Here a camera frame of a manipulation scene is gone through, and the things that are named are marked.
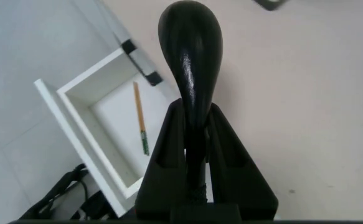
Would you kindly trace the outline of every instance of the black plastic mount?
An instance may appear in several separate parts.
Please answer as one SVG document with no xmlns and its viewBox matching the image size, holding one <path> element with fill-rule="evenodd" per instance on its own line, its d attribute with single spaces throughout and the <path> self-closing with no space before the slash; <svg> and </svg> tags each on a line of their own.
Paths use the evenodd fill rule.
<svg viewBox="0 0 363 224">
<path fill-rule="evenodd" d="M 267 11 L 274 11 L 278 9 L 287 0 L 254 0 L 257 4 L 261 5 Z"/>
<path fill-rule="evenodd" d="M 237 212 L 227 213 L 239 213 L 241 220 L 272 220 L 278 200 L 214 103 L 209 112 L 207 130 L 207 155 L 214 196 L 214 203 L 206 204 L 208 208 L 218 211 L 227 205 L 228 211 L 237 209 Z M 170 220 L 180 210 L 185 211 L 185 206 L 190 204 L 186 167 L 184 110 L 181 99 L 178 99 L 169 106 L 137 195 L 135 210 L 139 219 Z"/>
</svg>

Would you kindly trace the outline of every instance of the black bag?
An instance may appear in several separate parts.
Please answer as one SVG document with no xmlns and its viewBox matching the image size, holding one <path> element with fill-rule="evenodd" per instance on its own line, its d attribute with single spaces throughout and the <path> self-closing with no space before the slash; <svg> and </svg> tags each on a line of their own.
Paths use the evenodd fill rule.
<svg viewBox="0 0 363 224">
<path fill-rule="evenodd" d="M 88 198 L 88 188 L 82 180 L 87 174 L 88 170 L 84 164 L 76 166 L 73 171 L 66 173 L 42 200 L 28 209 L 20 220 L 53 219 L 58 207 L 55 203 L 79 184 L 83 186 L 85 202 L 71 217 L 72 220 L 117 219 L 116 213 L 101 191 Z"/>
</svg>

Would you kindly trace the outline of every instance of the black object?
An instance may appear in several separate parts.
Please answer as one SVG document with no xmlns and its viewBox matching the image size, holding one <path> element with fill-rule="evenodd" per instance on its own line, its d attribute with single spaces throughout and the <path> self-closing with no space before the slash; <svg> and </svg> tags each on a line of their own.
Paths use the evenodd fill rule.
<svg viewBox="0 0 363 224">
<path fill-rule="evenodd" d="M 136 199 L 137 217 L 173 223 L 218 221 L 215 213 L 233 222 L 273 219 L 274 193 L 212 103 L 222 59 L 215 16 L 198 2 L 174 3 L 160 18 L 159 41 L 181 99 L 167 111 Z M 213 204 L 205 198 L 205 161 Z"/>
<path fill-rule="evenodd" d="M 38 201 L 28 211 L 25 212 L 19 219 L 20 220 L 36 220 L 36 219 L 50 219 L 54 213 L 52 206 L 55 199 L 63 196 L 69 190 L 72 190 L 76 183 L 81 183 L 85 190 L 85 200 L 87 200 L 87 187 L 83 183 L 83 177 L 88 174 L 84 164 L 76 166 L 76 168 L 66 173 L 61 179 L 52 187 L 52 189 L 43 197 L 42 200 Z"/>
<path fill-rule="evenodd" d="M 183 114 L 181 99 L 169 106 L 136 199 L 140 219 L 169 221 L 172 213 L 185 211 L 186 205 L 195 206 L 188 198 Z M 206 205 L 213 209 L 216 205 L 231 205 L 224 212 L 233 208 L 233 214 L 239 214 L 242 220 L 272 220 L 278 200 L 214 103 L 208 114 L 207 130 L 214 204 Z"/>
<path fill-rule="evenodd" d="M 205 179 L 205 125 L 222 59 L 222 35 L 212 11 L 195 1 L 171 4 L 159 20 L 159 42 L 184 104 L 187 178 Z"/>
<path fill-rule="evenodd" d="M 149 82 L 149 84 L 151 86 L 156 86 L 157 84 L 162 82 L 162 78 L 157 72 L 151 72 L 150 74 L 145 74 L 144 71 L 139 66 L 139 63 L 130 55 L 135 50 L 137 50 L 137 47 L 131 41 L 131 39 L 124 41 L 120 46 L 125 51 L 127 57 L 130 59 L 131 63 L 133 63 L 133 65 L 137 68 L 139 73 L 142 74 L 143 77 L 145 77 L 145 79 Z"/>
<path fill-rule="evenodd" d="M 287 0 L 254 0 L 257 4 L 261 5 L 267 11 L 274 11 L 278 9 Z"/>
<path fill-rule="evenodd" d="M 54 203 L 60 197 L 69 193 L 78 184 L 84 188 L 85 202 L 78 211 L 71 217 L 72 220 L 91 220 L 91 219 L 117 219 L 115 212 L 106 201 L 106 198 L 101 191 L 98 191 L 90 198 L 88 197 L 88 189 L 83 178 L 88 174 L 84 164 L 76 166 L 73 171 L 67 172 L 61 179 L 52 187 L 52 189 L 43 197 L 42 200 L 31 206 L 28 211 L 23 214 L 18 221 L 22 220 L 50 220 L 56 211 Z"/>
</svg>

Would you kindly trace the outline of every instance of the black stand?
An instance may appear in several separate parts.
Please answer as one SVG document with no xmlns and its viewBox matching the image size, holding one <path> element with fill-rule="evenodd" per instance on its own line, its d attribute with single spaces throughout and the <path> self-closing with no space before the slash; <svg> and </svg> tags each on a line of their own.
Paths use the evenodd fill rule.
<svg viewBox="0 0 363 224">
<path fill-rule="evenodd" d="M 210 164 L 214 203 L 205 202 L 205 185 L 188 187 L 184 110 L 178 99 L 169 106 L 138 192 L 135 209 L 140 220 L 182 223 L 224 218 L 235 223 L 273 219 L 277 198 L 214 103 L 206 127 L 206 161 Z"/>
</svg>

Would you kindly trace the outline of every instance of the floor tile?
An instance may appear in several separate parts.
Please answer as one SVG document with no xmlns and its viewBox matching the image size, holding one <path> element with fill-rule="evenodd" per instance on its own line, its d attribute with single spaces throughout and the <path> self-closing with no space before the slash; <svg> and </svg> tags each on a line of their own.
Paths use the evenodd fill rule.
<svg viewBox="0 0 363 224">
<path fill-rule="evenodd" d="M 47 116 L 35 80 L 63 85 L 109 53 L 70 1 L 0 7 L 0 146 Z"/>
<path fill-rule="evenodd" d="M 3 150 L 32 204 L 39 201 L 61 176 L 82 163 L 52 116 Z"/>
<path fill-rule="evenodd" d="M 0 151 L 0 224 L 18 219 L 30 203 Z"/>
<path fill-rule="evenodd" d="M 13 141 L 49 114 L 31 83 L 19 82 L 0 92 L 0 146 Z"/>
</svg>

